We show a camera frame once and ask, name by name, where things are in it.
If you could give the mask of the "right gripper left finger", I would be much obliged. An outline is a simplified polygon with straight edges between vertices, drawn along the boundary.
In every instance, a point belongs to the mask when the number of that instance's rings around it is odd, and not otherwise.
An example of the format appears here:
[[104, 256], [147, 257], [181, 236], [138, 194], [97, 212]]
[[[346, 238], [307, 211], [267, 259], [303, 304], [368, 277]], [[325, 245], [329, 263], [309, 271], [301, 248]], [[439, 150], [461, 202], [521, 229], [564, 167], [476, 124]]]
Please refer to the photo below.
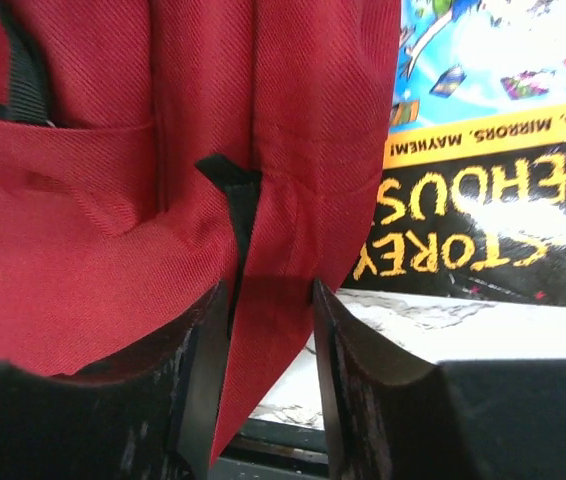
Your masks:
[[227, 290], [73, 375], [0, 362], [0, 479], [204, 479], [229, 350]]

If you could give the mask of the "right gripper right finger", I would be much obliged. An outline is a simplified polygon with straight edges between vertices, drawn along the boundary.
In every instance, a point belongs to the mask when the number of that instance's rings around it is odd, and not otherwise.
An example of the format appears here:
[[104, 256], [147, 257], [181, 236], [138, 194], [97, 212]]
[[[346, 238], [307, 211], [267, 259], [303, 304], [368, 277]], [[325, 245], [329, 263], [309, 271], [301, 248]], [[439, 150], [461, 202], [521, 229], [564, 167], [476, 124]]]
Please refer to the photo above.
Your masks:
[[333, 479], [566, 479], [566, 359], [432, 364], [313, 287]]

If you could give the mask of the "red backpack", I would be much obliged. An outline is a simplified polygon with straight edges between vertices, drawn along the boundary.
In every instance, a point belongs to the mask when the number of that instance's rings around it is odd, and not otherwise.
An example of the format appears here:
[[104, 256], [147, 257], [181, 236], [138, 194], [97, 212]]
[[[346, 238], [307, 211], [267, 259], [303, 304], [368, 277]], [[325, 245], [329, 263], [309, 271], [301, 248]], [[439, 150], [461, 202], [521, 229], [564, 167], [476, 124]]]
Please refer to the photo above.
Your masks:
[[371, 228], [396, 1], [0, 1], [0, 358], [70, 373], [225, 281], [211, 453]]

